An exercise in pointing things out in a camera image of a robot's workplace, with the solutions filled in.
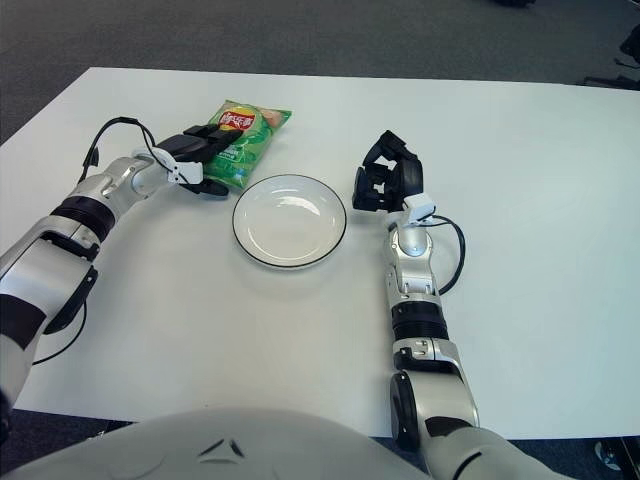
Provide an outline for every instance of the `chip bag logo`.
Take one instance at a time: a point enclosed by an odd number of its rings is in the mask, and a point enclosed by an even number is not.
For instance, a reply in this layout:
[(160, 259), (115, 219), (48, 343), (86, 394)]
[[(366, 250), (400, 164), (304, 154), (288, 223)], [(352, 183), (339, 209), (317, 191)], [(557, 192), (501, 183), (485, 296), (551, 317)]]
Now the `chip bag logo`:
[(251, 128), (251, 125), (253, 125), (255, 119), (256, 116), (252, 113), (240, 113), (234, 112), (233, 110), (227, 110), (222, 114), (222, 117), (220, 117), (218, 125), (220, 125), (223, 130), (248, 130)]

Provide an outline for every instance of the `robotic hand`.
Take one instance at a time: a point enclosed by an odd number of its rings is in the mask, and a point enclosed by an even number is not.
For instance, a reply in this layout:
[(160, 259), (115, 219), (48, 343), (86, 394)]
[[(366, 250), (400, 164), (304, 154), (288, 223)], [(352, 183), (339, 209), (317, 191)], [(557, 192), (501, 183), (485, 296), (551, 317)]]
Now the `robotic hand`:
[(135, 119), (107, 122), (89, 149), (76, 188), (0, 257), (2, 439), (40, 336), (65, 328), (85, 303), (98, 278), (93, 260), (118, 220), (136, 202), (173, 183), (194, 193), (228, 193), (226, 187), (203, 178), (202, 162), (227, 148), (242, 131), (215, 125), (191, 127), (155, 147), (147, 143), (131, 157), (118, 158), (104, 172), (85, 178), (89, 165), (97, 165), (99, 135), (115, 123), (138, 125), (148, 132)]
[[(381, 156), (395, 164), (379, 163)], [(384, 222), (386, 287), (398, 370), (391, 378), (391, 418), (398, 446), (420, 449), (437, 479), (566, 478), (479, 428), (440, 303), (440, 293), (453, 286), (462, 269), (464, 237), (455, 223), (435, 215), (435, 203), (423, 192), (420, 161), (392, 132), (380, 137), (358, 169), (352, 202), (357, 210), (389, 212)], [(454, 227), (461, 249), (453, 280), (440, 290), (431, 270), (433, 242), (427, 232), (434, 220)]]

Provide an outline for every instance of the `bag of chips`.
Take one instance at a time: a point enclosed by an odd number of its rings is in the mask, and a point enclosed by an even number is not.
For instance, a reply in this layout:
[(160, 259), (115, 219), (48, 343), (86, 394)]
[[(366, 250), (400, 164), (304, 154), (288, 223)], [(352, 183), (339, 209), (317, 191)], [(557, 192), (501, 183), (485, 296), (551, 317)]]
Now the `bag of chips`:
[(240, 129), (243, 133), (226, 150), (204, 164), (204, 175), (244, 188), (271, 137), (290, 116), (288, 110), (270, 110), (226, 100), (209, 124), (216, 124), (221, 130)]

